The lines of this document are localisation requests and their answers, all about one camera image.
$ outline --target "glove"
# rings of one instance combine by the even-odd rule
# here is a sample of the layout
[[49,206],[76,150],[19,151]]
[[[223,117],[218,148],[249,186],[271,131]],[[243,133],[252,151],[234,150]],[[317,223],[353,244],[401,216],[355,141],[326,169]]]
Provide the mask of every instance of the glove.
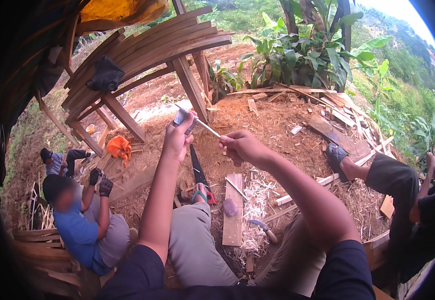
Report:
[[101,175],[102,175],[102,171],[100,168],[95,167],[94,169],[92,169],[91,173],[89,173],[89,185],[96,185]]
[[109,197],[113,189],[113,182],[106,175],[103,175],[101,184],[99,185],[99,195],[101,197]]

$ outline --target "orange cloth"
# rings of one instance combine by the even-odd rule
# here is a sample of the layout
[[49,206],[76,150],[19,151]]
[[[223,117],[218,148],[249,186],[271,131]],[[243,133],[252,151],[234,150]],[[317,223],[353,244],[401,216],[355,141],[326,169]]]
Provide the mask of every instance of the orange cloth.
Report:
[[124,159],[124,166],[127,168],[128,161],[131,159],[131,145],[122,135],[113,137],[107,142],[106,149],[113,157],[120,156]]

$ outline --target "person in blue shirt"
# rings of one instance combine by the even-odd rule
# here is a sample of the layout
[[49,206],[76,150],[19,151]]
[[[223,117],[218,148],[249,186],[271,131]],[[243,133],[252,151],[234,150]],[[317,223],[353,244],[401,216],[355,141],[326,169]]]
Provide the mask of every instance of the person in blue shirt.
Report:
[[86,152],[84,149],[69,149],[66,160],[62,153],[54,153],[46,148],[41,149],[42,163],[46,165],[46,175],[74,176],[74,161],[76,159],[90,158],[94,152]]
[[99,196],[94,194],[101,174],[99,168],[91,170],[82,196],[76,195],[79,186],[70,177],[50,174],[42,187],[66,249],[83,266],[104,275],[124,256],[129,243],[137,238],[137,230],[130,229],[121,214],[109,210],[113,183],[106,175],[102,175]]

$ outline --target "right hand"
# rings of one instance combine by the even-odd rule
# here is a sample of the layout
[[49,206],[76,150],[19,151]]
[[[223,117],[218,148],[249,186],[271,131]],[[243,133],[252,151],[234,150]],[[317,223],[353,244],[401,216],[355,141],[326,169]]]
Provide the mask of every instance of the right hand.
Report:
[[426,154],[426,167],[428,169],[428,172],[434,172],[434,169],[435,169],[435,156],[431,152],[428,152]]
[[101,184],[99,185],[99,195],[101,197],[109,197],[113,189],[113,182],[106,175],[102,176]]
[[219,148],[227,147],[226,155],[233,160],[234,166],[240,167],[245,161],[261,170],[266,169],[266,161],[273,154],[247,130],[240,130],[221,135]]
[[100,168],[95,167],[89,173],[89,185],[96,185],[98,183],[99,177],[102,175],[102,171]]

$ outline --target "person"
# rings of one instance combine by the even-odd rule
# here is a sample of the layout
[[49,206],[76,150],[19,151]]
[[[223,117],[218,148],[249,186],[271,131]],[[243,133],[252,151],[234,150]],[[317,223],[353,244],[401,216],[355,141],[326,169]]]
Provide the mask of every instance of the person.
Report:
[[66,160],[62,153],[54,153],[46,148],[41,149],[41,159],[46,165],[46,175],[74,176],[74,161],[76,159],[90,158],[94,152],[86,152],[84,149],[69,149]]
[[435,258],[435,155],[426,154],[428,173],[419,189],[415,169],[377,153],[370,167],[356,165],[342,147],[330,143],[326,154],[341,181],[360,178],[366,186],[394,197],[394,214],[389,229],[387,256],[391,272],[407,282]]
[[66,249],[83,266],[104,275],[117,265],[129,243],[136,241],[137,230],[130,229],[121,214],[109,210],[113,183],[106,175],[102,175],[99,196],[94,194],[101,173],[99,168],[91,170],[82,196],[74,179],[56,174],[44,179],[42,189]]
[[[215,249],[204,186],[195,187],[192,205],[173,210],[178,168],[193,141],[185,135],[193,117],[189,113],[179,126],[167,126],[137,245],[96,298],[307,299],[315,289],[315,299],[375,299],[365,250],[344,204],[248,131],[222,135],[219,149],[227,146],[237,167],[246,161],[273,175],[300,213],[263,274],[249,284],[239,281]],[[163,287],[168,255],[183,289]]]

